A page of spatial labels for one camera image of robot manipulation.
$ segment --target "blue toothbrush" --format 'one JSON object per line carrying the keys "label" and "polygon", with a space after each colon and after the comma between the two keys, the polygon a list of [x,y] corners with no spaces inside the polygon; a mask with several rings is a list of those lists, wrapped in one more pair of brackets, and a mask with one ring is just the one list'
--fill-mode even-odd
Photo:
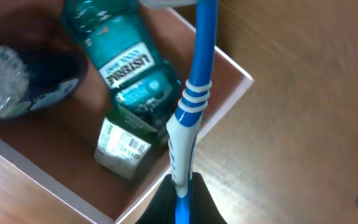
{"label": "blue toothbrush", "polygon": [[167,123],[172,179],[177,193],[176,224],[190,222],[193,151],[212,86],[218,1],[200,0],[196,6],[196,42],[191,73],[183,98]]}

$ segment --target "teal bottle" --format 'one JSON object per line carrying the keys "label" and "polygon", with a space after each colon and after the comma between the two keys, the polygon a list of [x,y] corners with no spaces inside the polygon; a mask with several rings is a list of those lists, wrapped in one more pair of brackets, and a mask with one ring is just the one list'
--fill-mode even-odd
{"label": "teal bottle", "polygon": [[160,123],[154,114],[168,110],[180,82],[159,54],[137,1],[68,0],[62,21],[99,70],[113,104],[149,123]]}

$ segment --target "mouthwash bottle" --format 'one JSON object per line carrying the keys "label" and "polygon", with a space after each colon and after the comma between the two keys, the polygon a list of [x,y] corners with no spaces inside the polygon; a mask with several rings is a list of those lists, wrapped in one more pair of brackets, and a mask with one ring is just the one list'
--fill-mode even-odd
{"label": "mouthwash bottle", "polygon": [[127,169],[133,169],[131,160],[141,159],[156,139],[163,141],[180,82],[153,43],[136,0],[67,0],[62,22],[110,89],[114,109],[106,114],[97,149],[102,152],[95,158],[130,179],[133,172],[117,169],[118,161],[129,160]]}

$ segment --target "cardboard box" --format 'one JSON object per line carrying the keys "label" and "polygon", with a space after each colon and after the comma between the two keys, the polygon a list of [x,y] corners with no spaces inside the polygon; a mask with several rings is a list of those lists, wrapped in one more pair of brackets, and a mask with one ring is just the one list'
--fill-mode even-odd
{"label": "cardboard box", "polygon": [[[62,7],[63,0],[0,0],[0,44],[73,47],[57,20]],[[162,55],[186,80],[194,27],[172,9],[143,9],[142,13]],[[250,75],[218,48],[212,81],[198,140],[252,84]],[[108,98],[105,83],[89,62],[86,80],[69,99],[46,111],[0,122],[0,155],[95,223],[122,222],[169,172],[168,151],[144,178],[132,182],[95,161]]]}

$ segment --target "open box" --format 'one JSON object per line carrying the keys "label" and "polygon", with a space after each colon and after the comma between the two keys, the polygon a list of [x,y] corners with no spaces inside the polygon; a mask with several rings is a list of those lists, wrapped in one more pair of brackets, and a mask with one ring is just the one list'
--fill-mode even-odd
{"label": "open box", "polygon": [[[33,6],[42,10],[29,10]],[[7,34],[23,30],[22,37],[0,33],[0,44],[68,47],[70,44],[59,42],[70,43],[60,24],[41,18],[58,18],[62,7],[63,0],[0,0],[0,31]],[[171,61],[180,79],[186,80],[193,55],[194,27],[172,9],[143,9],[142,13],[162,55]],[[28,23],[13,16],[23,14],[31,18]],[[109,95],[98,71],[89,61],[88,64],[86,80],[68,99],[47,110],[0,122],[0,155],[90,221],[120,223],[168,173],[169,156],[166,152],[146,177],[135,182],[108,171],[93,159]],[[198,140],[246,92],[252,78],[216,48],[212,82]]]}

